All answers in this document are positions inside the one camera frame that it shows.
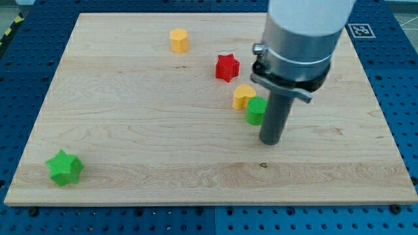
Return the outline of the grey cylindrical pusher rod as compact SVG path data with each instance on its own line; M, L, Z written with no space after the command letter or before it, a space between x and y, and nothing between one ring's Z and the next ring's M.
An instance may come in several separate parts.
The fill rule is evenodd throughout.
M280 141L293 101L292 97L270 92L259 133L264 144L273 146Z

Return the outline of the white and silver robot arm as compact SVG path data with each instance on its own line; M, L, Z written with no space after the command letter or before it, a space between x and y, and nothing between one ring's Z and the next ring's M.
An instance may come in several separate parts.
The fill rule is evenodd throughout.
M352 0L272 0L250 78L268 89L259 138L280 141L295 99L309 103L324 83Z

